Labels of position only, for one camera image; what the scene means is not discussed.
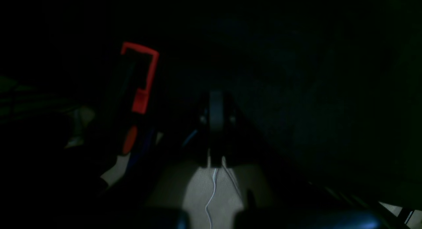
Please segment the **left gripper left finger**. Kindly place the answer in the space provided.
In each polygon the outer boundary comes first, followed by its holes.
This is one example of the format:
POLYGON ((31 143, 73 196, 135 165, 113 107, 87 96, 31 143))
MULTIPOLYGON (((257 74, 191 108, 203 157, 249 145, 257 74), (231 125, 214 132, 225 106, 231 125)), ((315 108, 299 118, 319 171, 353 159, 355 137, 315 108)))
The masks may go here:
POLYGON ((211 91, 189 103, 161 104, 153 125, 161 139, 142 158, 139 199, 145 208, 181 208, 189 181, 207 166, 211 127, 211 91))

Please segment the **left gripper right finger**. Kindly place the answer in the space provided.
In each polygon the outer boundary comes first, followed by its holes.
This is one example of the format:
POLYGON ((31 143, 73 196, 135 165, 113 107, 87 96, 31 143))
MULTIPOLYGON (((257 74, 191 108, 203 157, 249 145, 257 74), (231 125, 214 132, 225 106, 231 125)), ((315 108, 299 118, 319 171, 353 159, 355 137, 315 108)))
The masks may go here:
POLYGON ((229 166, 258 166, 276 201, 287 208, 348 207, 337 193, 310 182, 294 163, 271 147, 229 93, 224 93, 224 156, 229 166))

